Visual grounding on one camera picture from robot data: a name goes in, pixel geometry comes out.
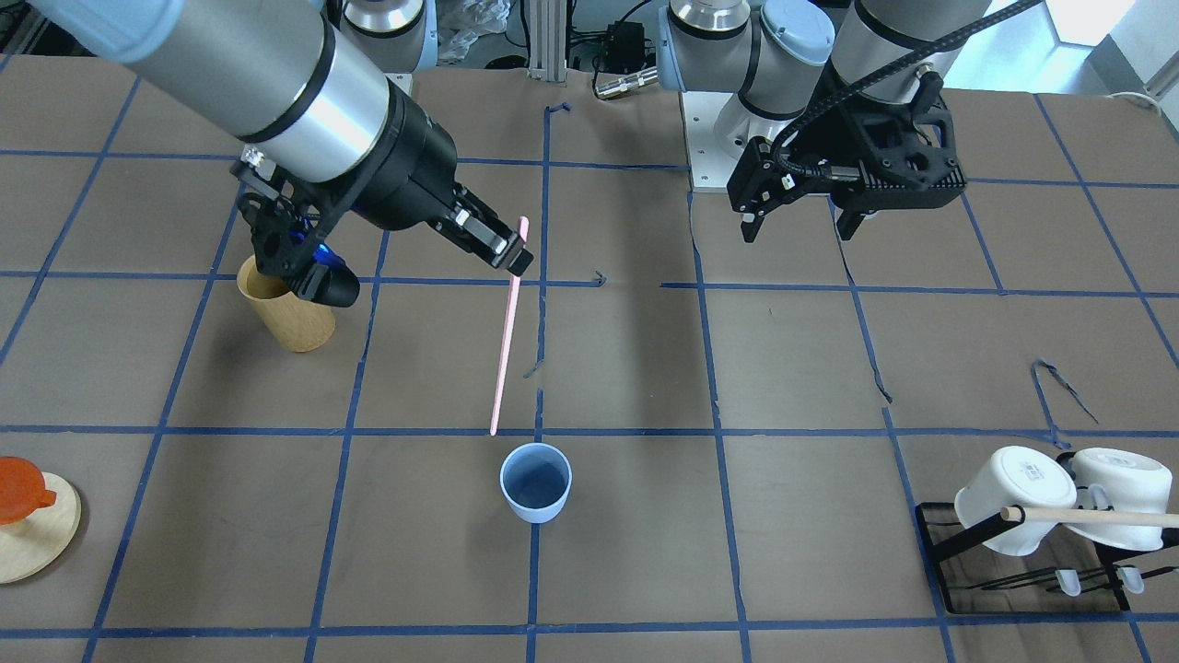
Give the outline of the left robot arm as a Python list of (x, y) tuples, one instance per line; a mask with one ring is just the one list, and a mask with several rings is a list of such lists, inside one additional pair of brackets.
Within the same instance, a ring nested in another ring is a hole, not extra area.
[(809, 193), (839, 210), (839, 239), (881, 211), (933, 210), (967, 189), (943, 77), (986, 1), (667, 1), (663, 87), (726, 96), (713, 134), (740, 234)]

